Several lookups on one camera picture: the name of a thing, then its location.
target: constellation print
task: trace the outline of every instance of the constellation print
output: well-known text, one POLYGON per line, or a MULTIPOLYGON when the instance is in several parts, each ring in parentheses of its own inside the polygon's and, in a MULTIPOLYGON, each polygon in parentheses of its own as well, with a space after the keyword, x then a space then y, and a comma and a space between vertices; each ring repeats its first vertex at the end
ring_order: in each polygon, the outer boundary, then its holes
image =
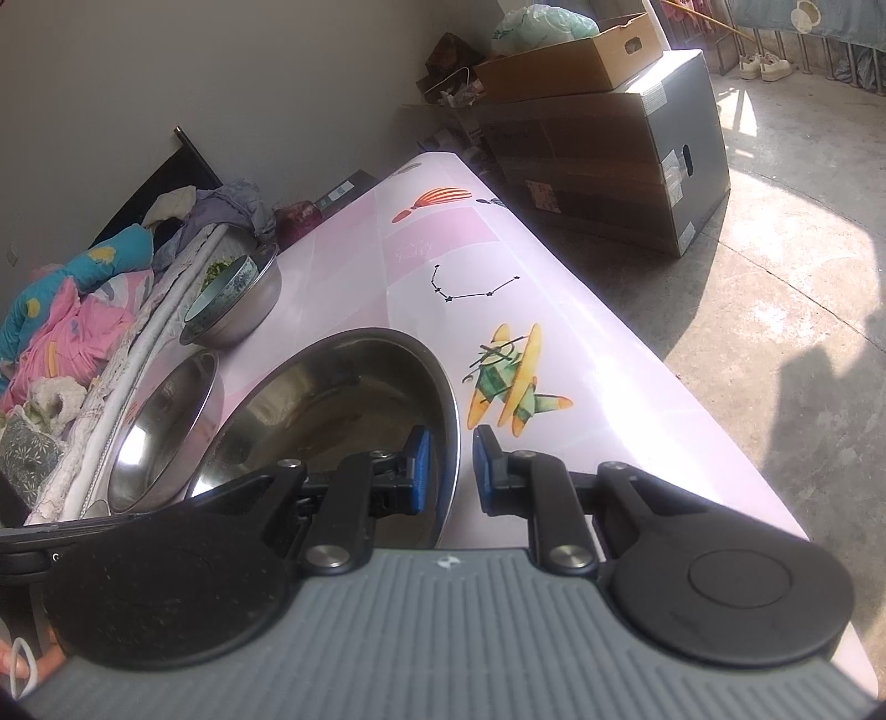
POLYGON ((431 286, 434 288, 434 293, 440 295, 445 302, 452 302, 453 300, 461 300, 461 298, 480 298, 487 297, 491 298, 495 295, 499 290, 501 290, 505 285, 510 285, 514 280, 519 280, 520 276, 515 275, 513 278, 508 280, 507 282, 501 283, 498 287, 494 287, 492 290, 487 293, 467 293, 466 295, 447 295, 443 292, 443 288, 437 285, 437 270, 439 270, 439 263, 434 265, 434 274, 431 275, 431 286))

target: gray gripper base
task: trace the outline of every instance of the gray gripper base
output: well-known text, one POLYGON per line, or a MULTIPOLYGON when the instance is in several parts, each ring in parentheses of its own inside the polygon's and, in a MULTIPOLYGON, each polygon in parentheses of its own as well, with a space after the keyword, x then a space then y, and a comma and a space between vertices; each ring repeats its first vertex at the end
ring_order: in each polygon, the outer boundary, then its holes
POLYGON ((306 582, 275 627, 219 660, 135 673, 75 658, 25 707, 41 720, 859 720, 874 701, 824 660, 738 672, 671 657, 592 583, 522 551, 376 550, 306 582))

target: metal screw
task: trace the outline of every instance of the metal screw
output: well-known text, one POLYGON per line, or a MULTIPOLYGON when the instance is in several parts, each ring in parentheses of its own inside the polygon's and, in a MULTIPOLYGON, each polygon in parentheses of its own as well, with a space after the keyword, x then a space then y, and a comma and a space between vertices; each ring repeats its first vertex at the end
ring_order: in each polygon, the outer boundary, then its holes
POLYGON ((341 567, 351 559, 351 553, 338 545, 315 545, 308 548, 305 559, 317 567, 341 567))
POLYGON ((594 561, 594 555, 578 545, 558 545, 551 551, 550 557, 556 565, 570 570, 586 567, 594 561))

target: pink clothing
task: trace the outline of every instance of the pink clothing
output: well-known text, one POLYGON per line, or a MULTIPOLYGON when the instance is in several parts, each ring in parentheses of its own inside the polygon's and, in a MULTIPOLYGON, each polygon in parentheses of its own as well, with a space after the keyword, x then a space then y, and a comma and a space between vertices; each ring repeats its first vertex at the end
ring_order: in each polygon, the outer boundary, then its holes
POLYGON ((0 397, 0 410, 8 413, 24 404, 38 378, 68 376, 89 387, 133 322, 127 309, 108 305, 94 294, 81 301, 74 279, 65 278, 46 322, 19 356, 15 377, 0 397))
POLYGON ((93 294, 101 302, 136 315, 151 294, 153 285, 153 270, 133 270, 115 275, 93 294))

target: green vegetable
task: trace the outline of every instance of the green vegetable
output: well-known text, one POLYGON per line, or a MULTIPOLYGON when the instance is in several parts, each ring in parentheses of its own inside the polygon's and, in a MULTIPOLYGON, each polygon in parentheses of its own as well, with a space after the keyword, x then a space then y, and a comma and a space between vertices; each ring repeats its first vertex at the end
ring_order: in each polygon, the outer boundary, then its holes
POLYGON ((209 268, 206 270, 206 277, 203 278, 203 286, 200 288, 200 292, 202 293, 209 286, 213 280, 218 278, 227 268, 233 260, 216 260, 209 265, 209 268))

